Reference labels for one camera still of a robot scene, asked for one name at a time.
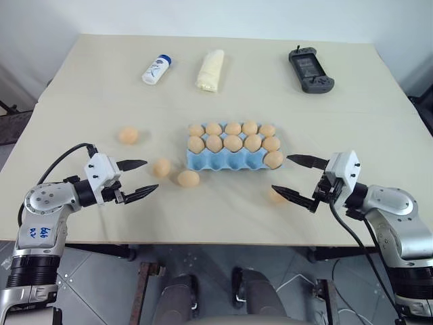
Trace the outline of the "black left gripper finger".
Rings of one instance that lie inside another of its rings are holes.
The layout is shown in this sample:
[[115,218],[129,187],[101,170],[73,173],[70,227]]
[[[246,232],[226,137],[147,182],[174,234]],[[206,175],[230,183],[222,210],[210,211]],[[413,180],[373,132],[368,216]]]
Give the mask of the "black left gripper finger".
[[141,166],[146,165],[147,161],[139,159],[128,159],[118,161],[116,164],[120,171],[131,171],[133,169],[137,169]]
[[135,202],[137,200],[141,200],[141,199],[145,198],[146,196],[148,196],[149,194],[151,194],[158,187],[159,187],[158,184],[154,184],[154,185],[144,186],[142,188],[136,189],[131,194],[125,194],[122,192],[121,195],[122,195],[123,203],[129,204],[129,203]]

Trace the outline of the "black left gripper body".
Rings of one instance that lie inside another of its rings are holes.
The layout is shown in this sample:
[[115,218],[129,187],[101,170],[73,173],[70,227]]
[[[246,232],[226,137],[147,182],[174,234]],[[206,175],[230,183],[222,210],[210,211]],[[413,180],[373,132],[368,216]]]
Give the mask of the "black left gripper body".
[[122,184],[115,181],[111,186],[105,187],[101,191],[104,202],[114,201],[116,204],[126,204],[127,195],[121,190]]

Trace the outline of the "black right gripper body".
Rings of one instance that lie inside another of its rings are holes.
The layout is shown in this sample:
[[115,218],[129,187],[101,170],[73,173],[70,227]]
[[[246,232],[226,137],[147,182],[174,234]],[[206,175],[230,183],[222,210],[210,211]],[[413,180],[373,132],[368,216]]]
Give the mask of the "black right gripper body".
[[335,202],[342,191],[342,179],[332,173],[324,172],[313,192],[313,202],[310,205],[310,212],[315,213],[320,202],[329,204]]

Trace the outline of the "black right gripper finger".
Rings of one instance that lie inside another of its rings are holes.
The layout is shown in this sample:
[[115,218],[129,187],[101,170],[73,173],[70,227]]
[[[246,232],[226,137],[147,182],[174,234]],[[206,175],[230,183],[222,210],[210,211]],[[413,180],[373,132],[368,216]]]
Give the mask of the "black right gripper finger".
[[297,191],[285,188],[283,186],[271,186],[280,196],[306,209],[316,209],[317,205],[313,199],[301,196]]
[[328,164],[328,160],[318,158],[311,155],[304,155],[304,154],[292,154],[286,156],[286,158],[298,165],[301,165],[306,168],[316,168],[316,169],[326,169],[326,166]]

